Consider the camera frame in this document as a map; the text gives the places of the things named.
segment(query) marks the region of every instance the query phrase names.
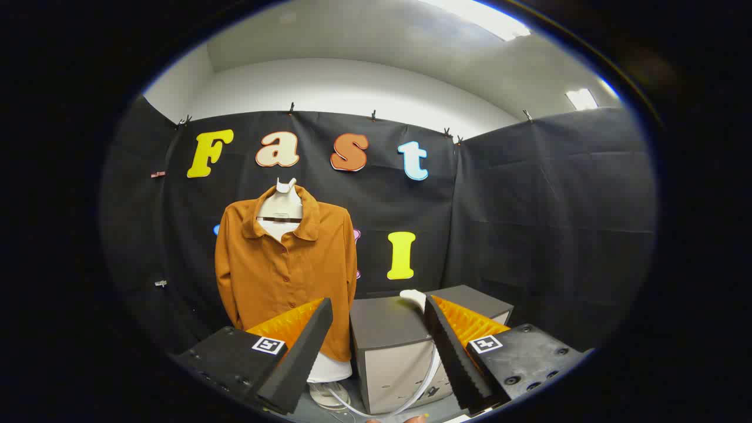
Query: white wall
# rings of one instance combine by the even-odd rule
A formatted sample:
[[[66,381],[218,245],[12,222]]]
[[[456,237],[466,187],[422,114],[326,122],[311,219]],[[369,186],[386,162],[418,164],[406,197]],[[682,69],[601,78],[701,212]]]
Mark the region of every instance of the white wall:
[[[376,109],[376,118],[439,132],[450,127],[450,133],[463,138],[519,122],[480,97],[439,80],[344,59],[275,60],[217,73],[200,89],[187,113],[197,120],[248,111],[285,111],[291,102],[297,111],[371,116]]]
[[[202,44],[156,78],[144,97],[156,110],[177,123],[189,113],[197,92],[213,75],[206,44]]]

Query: white ceiling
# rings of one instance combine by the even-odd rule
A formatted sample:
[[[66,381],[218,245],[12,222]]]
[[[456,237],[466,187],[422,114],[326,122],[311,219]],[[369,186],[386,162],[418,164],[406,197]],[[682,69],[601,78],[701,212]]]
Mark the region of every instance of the white ceiling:
[[[242,20],[207,42],[214,71],[292,58],[354,59],[452,84],[518,119],[573,111],[568,90],[588,88],[620,106],[600,79],[532,34],[503,41],[418,0],[293,0]]]

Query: orange shirt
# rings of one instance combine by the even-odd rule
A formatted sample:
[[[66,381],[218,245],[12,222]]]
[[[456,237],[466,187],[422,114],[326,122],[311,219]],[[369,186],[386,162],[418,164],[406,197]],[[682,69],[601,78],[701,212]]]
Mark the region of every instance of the orange shirt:
[[[317,202],[295,186],[303,218],[279,242],[256,220],[269,188],[258,199],[225,208],[214,269],[230,320],[247,330],[309,301],[332,299],[334,318],[321,352],[350,360],[350,307],[355,297],[357,259],[353,223],[346,209]]]

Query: black fabric curtain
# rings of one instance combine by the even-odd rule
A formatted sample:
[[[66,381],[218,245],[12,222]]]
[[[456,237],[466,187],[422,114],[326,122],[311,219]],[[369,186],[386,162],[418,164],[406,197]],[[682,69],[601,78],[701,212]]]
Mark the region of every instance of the black fabric curtain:
[[[230,129],[231,142],[222,143],[211,173],[188,178],[198,145],[206,132]],[[291,166],[260,166],[256,154],[268,134],[296,135]],[[335,140],[343,134],[364,135],[367,162],[357,172],[335,170],[330,163]],[[397,147],[417,142],[427,157],[420,160],[429,176],[415,181],[405,174]],[[447,253],[454,189],[454,148],[443,133],[370,117],[319,112],[263,111],[209,117],[189,122],[174,144],[165,176],[163,218],[169,284],[180,292],[190,309],[213,330],[229,323],[217,293],[214,273],[216,235],[225,207],[254,199],[279,178],[291,178],[319,202],[346,208],[356,242],[358,269],[356,298],[397,295],[403,289],[438,289]],[[410,279],[389,279],[393,232],[411,232]]]
[[[158,345],[182,352],[229,322],[214,277],[214,227],[231,202],[296,178],[346,208],[361,232],[356,298],[469,285],[514,305],[575,348],[597,346],[639,287],[653,242],[646,143],[628,112],[601,108],[520,123],[453,145],[443,133],[369,117],[254,112],[176,127],[143,98],[106,165],[101,230],[114,284]],[[188,178],[197,136],[225,129],[211,173]],[[259,166],[259,142],[292,132],[300,160]],[[332,168],[333,143],[363,134],[367,163]],[[429,176],[405,174],[397,147],[418,142]],[[165,176],[151,178],[153,172]],[[410,279],[389,279],[392,232],[415,234]],[[167,285],[155,282],[166,280]]]
[[[647,140],[627,110],[560,114],[458,147],[443,286],[514,305],[583,350],[600,345],[649,265],[656,188]]]
[[[183,297],[167,284],[159,237],[158,201],[165,155],[176,126],[144,97],[123,116],[105,164],[99,200],[99,232],[112,283],[126,308],[152,341],[179,353],[210,335]]]

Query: ceiling light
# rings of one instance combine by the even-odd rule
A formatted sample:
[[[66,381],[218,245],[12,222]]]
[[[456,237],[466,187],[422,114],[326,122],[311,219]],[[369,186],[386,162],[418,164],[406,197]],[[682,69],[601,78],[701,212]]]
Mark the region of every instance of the ceiling light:
[[[611,85],[608,85],[608,82],[601,79],[600,83],[603,89],[606,90],[606,93],[608,93],[609,96],[614,97],[615,99],[619,98],[619,95],[616,94],[616,91],[614,91],[613,88],[611,88]]]
[[[577,91],[567,91],[566,96],[577,110],[598,108],[596,100],[593,98],[593,94],[590,94],[590,90],[587,88]]]
[[[517,37],[530,35],[530,30],[522,23],[503,14],[502,12],[472,0],[419,0],[447,12],[455,14],[464,20],[486,29],[504,41],[511,41]]]

